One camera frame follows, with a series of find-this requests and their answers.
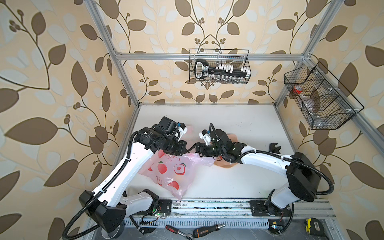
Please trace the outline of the pink plastic bag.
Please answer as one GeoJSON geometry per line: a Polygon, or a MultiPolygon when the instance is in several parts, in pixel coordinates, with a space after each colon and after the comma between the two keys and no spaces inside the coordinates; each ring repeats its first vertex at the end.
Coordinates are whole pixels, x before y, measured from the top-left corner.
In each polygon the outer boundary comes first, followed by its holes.
{"type": "Polygon", "coordinates": [[[197,153],[173,156],[159,150],[142,166],[139,174],[181,200],[195,179],[197,167],[211,167],[214,162],[213,157],[200,157],[197,153]]]}

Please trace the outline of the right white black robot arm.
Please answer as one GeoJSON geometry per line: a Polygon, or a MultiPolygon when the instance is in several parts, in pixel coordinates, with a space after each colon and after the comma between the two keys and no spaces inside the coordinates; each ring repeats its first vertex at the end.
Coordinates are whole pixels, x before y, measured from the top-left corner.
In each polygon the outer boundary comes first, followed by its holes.
{"type": "Polygon", "coordinates": [[[233,142],[226,132],[210,124],[187,151],[195,150],[201,157],[220,157],[229,164],[246,164],[261,167],[286,177],[286,182],[273,189],[265,200],[263,211],[270,216],[281,214],[283,209],[298,201],[313,202],[317,196],[333,193],[330,177],[318,170],[302,153],[282,155],[280,150],[263,151],[245,143],[233,142]]]}

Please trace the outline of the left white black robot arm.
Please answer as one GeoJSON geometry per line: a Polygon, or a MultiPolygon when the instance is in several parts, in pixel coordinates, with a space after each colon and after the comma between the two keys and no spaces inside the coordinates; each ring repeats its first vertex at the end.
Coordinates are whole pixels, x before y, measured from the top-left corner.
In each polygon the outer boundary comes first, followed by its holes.
{"type": "Polygon", "coordinates": [[[142,166],[158,150],[173,156],[185,154],[187,142],[182,140],[182,136],[187,131],[184,123],[163,117],[157,125],[132,133],[127,151],[118,165],[93,191],[84,191],[79,197],[82,208],[65,227],[62,239],[75,240],[98,228],[107,234],[116,235],[124,218],[153,208],[158,198],[153,192],[143,190],[131,197],[124,197],[123,193],[142,166]],[[70,236],[69,230],[83,213],[95,221],[96,225],[70,236]]]}

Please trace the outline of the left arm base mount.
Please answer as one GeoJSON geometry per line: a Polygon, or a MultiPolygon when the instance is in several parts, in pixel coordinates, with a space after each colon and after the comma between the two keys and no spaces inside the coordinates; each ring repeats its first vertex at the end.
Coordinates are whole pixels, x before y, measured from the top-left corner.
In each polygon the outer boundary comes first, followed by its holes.
{"type": "Polygon", "coordinates": [[[136,215],[138,215],[138,216],[145,216],[145,215],[168,216],[171,214],[171,211],[172,211],[172,202],[173,201],[171,199],[154,200],[148,210],[140,211],[140,212],[136,213],[136,215]]]}

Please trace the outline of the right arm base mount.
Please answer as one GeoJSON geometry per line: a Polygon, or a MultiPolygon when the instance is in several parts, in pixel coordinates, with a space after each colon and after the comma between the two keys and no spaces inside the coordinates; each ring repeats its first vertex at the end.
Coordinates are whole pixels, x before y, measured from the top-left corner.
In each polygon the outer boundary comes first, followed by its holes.
{"type": "Polygon", "coordinates": [[[289,205],[280,209],[274,204],[262,200],[250,201],[250,209],[253,217],[289,217],[292,213],[289,205]]]}

